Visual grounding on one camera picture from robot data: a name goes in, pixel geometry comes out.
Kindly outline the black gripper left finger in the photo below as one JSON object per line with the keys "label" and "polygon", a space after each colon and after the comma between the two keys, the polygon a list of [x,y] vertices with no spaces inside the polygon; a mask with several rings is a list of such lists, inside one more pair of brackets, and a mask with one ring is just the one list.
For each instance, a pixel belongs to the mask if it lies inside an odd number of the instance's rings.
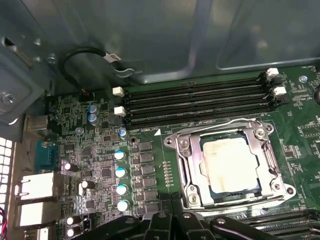
{"label": "black gripper left finger", "polygon": [[76,240],[170,240],[173,195],[159,196],[159,211],[147,212],[142,219],[125,215],[87,231]]}

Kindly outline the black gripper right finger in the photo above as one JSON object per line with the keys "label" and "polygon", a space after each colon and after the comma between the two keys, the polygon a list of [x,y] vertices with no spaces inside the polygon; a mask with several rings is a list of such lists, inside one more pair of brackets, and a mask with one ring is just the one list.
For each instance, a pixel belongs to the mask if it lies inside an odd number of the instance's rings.
{"label": "black gripper right finger", "polygon": [[172,195],[172,212],[186,240],[276,240],[277,237],[227,216],[209,223],[195,213],[184,211],[181,196]]}

